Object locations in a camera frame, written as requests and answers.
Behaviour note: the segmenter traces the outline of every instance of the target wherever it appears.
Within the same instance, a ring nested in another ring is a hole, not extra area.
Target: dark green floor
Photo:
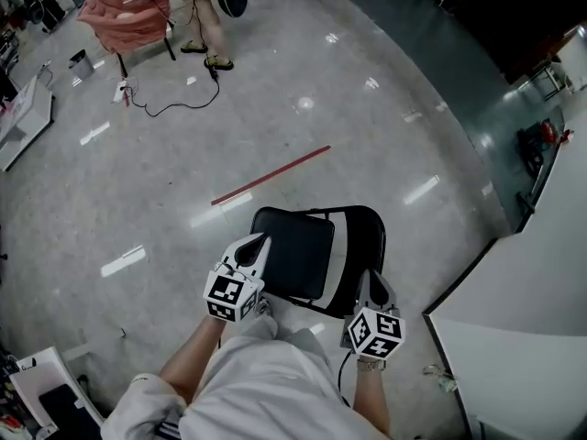
[[[516,152],[515,132],[545,117],[560,127],[556,99],[544,103],[532,85],[516,91],[477,40],[435,0],[350,1],[402,48],[448,103],[488,166],[516,229],[522,210],[515,195],[530,193],[534,180]]]

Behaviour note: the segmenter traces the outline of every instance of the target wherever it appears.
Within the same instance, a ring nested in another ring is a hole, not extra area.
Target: white cube with fiducial markers
[[[208,314],[225,321],[239,323],[252,312],[259,300],[262,284],[244,274],[223,275],[210,270],[205,283],[204,299]]]
[[[405,341],[405,321],[387,313],[362,308],[349,324],[355,352],[386,360]]]

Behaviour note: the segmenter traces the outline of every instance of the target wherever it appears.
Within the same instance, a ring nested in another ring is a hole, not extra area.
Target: pink chair
[[[104,48],[118,56],[125,77],[128,73],[120,54],[157,40],[165,41],[175,61],[172,47],[165,37],[171,11],[169,0],[133,0],[125,4],[126,1],[86,0],[77,19],[90,25]],[[118,18],[123,13],[133,15]]]

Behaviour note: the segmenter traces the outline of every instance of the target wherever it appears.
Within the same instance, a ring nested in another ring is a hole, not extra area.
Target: concrete floor
[[[440,363],[421,312],[505,232],[504,211],[478,155],[415,65],[372,22],[327,9],[318,0],[249,0],[244,17],[222,16],[236,69],[220,74],[219,96],[205,109],[174,108],[157,118],[111,103],[120,81],[116,59],[74,17],[29,42],[12,76],[24,84],[52,59],[57,100],[54,125],[0,175],[9,254],[0,337],[17,357],[114,337],[122,326],[126,339],[73,365],[89,375],[96,398],[114,405],[135,374],[158,371],[194,330],[205,313],[207,272],[249,232],[257,209],[366,204],[385,223],[383,275],[409,333],[384,375],[394,438],[463,436],[454,397],[421,375]],[[216,88],[202,56],[180,53],[186,28],[170,35],[176,62],[162,43],[125,57],[137,102],[152,109],[201,104]],[[80,49],[105,63],[75,83],[67,60]],[[188,85],[189,77],[196,81]],[[81,144],[106,122],[108,129]],[[325,145],[332,149],[211,207]],[[344,223],[335,223],[330,291],[345,255]],[[144,259],[102,277],[105,264],[138,246]],[[338,368],[341,322],[276,306],[291,329],[323,323],[317,336]],[[353,365],[343,376],[347,397]]]
[[[508,84],[477,39],[436,0],[350,1],[399,45],[447,103],[487,166],[515,230],[525,211],[515,195],[529,194],[535,183],[519,158],[515,132],[547,117],[562,127],[558,97],[546,103],[533,84]]]

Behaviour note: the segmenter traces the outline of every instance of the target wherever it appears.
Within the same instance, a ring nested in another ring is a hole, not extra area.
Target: power strip
[[[122,101],[122,97],[125,94],[125,88],[128,86],[128,82],[123,80],[116,86],[116,91],[114,93],[114,103],[120,103]]]

